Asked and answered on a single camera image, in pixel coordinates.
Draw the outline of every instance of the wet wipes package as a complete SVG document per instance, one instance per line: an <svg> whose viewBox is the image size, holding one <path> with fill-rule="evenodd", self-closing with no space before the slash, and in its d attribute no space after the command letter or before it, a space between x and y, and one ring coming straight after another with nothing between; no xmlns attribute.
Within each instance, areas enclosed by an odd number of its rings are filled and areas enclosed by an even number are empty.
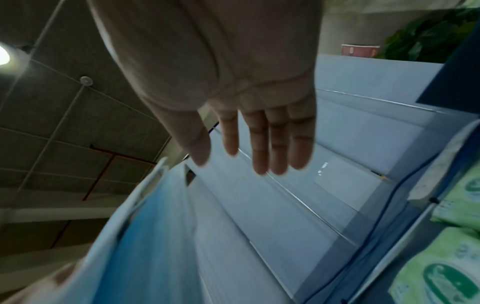
<svg viewBox="0 0 480 304"><path fill-rule="evenodd" d="M480 231L480 161L467 171L434 209L431 220Z"/></svg>
<svg viewBox="0 0 480 304"><path fill-rule="evenodd" d="M398 273L388 290L396 304L480 303L480 236L446 228Z"/></svg>

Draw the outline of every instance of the finger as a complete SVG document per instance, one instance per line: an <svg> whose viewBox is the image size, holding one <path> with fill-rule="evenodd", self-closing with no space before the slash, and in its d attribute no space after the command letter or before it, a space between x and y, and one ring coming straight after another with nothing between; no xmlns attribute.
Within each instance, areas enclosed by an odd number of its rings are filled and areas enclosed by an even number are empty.
<svg viewBox="0 0 480 304"><path fill-rule="evenodd" d="M194 163L198 166L205 165L210 157L210 136L199 113L167 110L152 103L148 105Z"/></svg>
<svg viewBox="0 0 480 304"><path fill-rule="evenodd" d="M265 110L270 129L270 170L277 174L284 174L289 166L289 115L286 107Z"/></svg>
<svg viewBox="0 0 480 304"><path fill-rule="evenodd" d="M253 169L263 175L269 169L269 125L264 111L242 112L250 128Z"/></svg>
<svg viewBox="0 0 480 304"><path fill-rule="evenodd" d="M288 163L295 169L302 169L308 163L314 149L317 101L315 91L297 103L287 106L290 117L291 142Z"/></svg>
<svg viewBox="0 0 480 304"><path fill-rule="evenodd" d="M239 115L238 111L214 110L221 127L221 136L225 151L235 156L239 152Z"/></svg>

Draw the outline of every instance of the ceiling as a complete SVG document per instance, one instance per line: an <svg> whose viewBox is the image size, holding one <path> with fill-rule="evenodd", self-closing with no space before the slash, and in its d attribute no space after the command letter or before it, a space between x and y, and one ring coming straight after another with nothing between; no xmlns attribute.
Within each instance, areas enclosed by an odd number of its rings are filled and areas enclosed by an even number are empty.
<svg viewBox="0 0 480 304"><path fill-rule="evenodd" d="M0 188L87 193L110 158L90 145L155 161L169 134L107 52L86 0L3 2L0 42L31 60L20 77L0 71ZM81 90L81 76L93 85ZM116 157L93 192L130 193L149 168Z"/></svg>

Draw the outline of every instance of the cable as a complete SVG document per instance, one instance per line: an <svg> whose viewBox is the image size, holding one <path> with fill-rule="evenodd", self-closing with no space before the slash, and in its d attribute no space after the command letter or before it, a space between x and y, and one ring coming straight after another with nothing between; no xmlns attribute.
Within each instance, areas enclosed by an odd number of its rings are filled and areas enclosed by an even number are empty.
<svg viewBox="0 0 480 304"><path fill-rule="evenodd" d="M317 290L315 290L304 302L303 304L307 304L308 301L310 301L313 297L315 297L319 292L321 292L323 289L325 289L325 287L327 287L328 285L330 285L348 266L350 266L350 263L353 262L357 256L361 253L361 251L365 248L365 246L368 244L368 242L370 241L370 238L372 236L372 234L374 233L375 229L377 228L378 224L380 223L380 221L382 220L386 210L388 209L388 207L390 206L390 203L392 202L392 199L394 197L394 195L396 194L396 192L398 191L398 189L403 185L403 183L405 183L409 178L411 178L414 174L416 174L417 172L419 172L420 170L422 170L423 168L425 168L427 165L429 165L437 156L439 155L439 153L436 153L434 156L432 156L431 158L429 158L427 161L425 161L423 164L421 164L417 169L415 169L414 171L410 172L409 174L407 174L407 176L405 176L400 182L398 182L398 184L395 186L395 188L393 188L393 190L391 191L390 193L390 196L388 197L386 203L385 203L385 206L383 206L383 209L381 210L380 212L380 215L378 216L378 218L376 219L375 223L373 224L373 227L372 229L370 230L370 232L367 234L366 238L365 238L365 241L363 242L363 244L356 250L356 252L352 255L352 257L350 258L350 260L345 263L345 265L343 267L341 267L336 273L335 275L330 279L328 280L325 284L323 284L322 286L320 286L320 288L318 288Z"/></svg>

